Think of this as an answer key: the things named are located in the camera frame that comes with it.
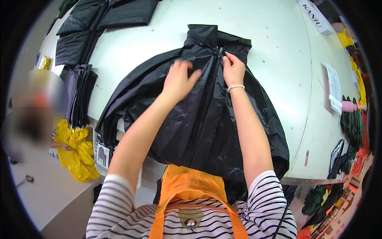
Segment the woman's right hand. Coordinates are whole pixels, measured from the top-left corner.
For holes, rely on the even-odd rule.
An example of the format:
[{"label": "woman's right hand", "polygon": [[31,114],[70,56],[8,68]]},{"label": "woman's right hand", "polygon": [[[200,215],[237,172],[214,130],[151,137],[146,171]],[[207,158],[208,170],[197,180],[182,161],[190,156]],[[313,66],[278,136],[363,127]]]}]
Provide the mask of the woman's right hand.
[{"label": "woman's right hand", "polygon": [[225,52],[223,57],[223,77],[228,87],[244,84],[245,65],[239,58]]}]

